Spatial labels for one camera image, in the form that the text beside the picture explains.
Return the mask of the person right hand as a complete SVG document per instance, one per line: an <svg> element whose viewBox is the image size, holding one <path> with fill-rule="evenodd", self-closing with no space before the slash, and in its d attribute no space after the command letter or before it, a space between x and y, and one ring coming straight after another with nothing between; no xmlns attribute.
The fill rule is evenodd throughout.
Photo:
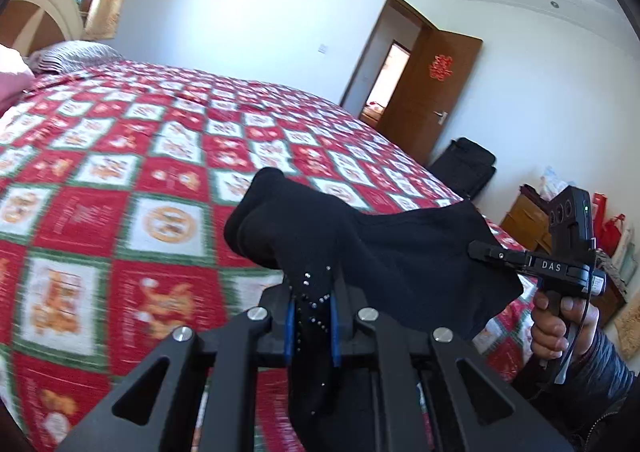
<svg viewBox="0 0 640 452"><path fill-rule="evenodd" d="M559 359L570 348L565 337L566 323L580 323L586 302L582 299L563 298L560 302L561 316L555 315L549 305L549 298L537 290L534 296L535 309L532 311L532 351L541 360ZM573 362L589 351L597 333L600 311L591 303L587 307L584 324L575 340Z"/></svg>

